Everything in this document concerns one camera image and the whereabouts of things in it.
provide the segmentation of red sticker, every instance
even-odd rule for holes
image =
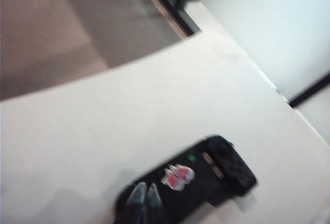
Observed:
[[[165,169],[165,177],[161,182],[169,186],[173,190],[182,191],[185,188],[185,184],[189,184],[195,177],[195,172],[182,165],[169,166],[169,169]]]

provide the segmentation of black frame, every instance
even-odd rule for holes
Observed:
[[[193,20],[183,10],[186,0],[175,0],[174,6],[172,6],[169,0],[160,0],[160,2],[172,15],[173,19],[178,23],[178,25],[187,36],[194,35],[197,31],[200,30],[198,26],[193,22]]]

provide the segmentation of black game controller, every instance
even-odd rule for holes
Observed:
[[[183,188],[172,187],[173,180],[167,180],[175,174],[174,181],[177,179],[182,186],[185,174],[182,176],[176,173],[175,168],[189,168],[193,171],[193,179],[186,181]],[[117,215],[120,215],[130,193],[139,182],[145,182],[147,186],[152,183],[157,185],[170,223],[178,223],[205,201],[217,206],[228,198],[243,196],[256,185],[257,180],[232,143],[222,136],[212,136],[135,180],[119,195],[116,202]]]

